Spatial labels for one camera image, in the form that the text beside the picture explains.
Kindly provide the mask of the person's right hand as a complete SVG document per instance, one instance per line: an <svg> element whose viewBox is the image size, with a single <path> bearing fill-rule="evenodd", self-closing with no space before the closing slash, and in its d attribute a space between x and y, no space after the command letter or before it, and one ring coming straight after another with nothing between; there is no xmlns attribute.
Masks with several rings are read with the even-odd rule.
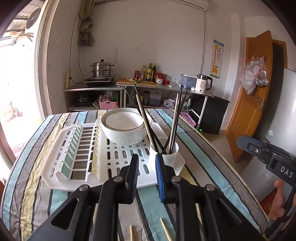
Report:
<svg viewBox="0 0 296 241"><path fill-rule="evenodd" d="M269 217L271 220L276 221L278 218L282 217L285 213L284 205L284 196L283 196L283 188L284 181L282 179L278 179L274 182L274 186L277 188L276 195L273 199L272 206L270 208Z"/></svg>

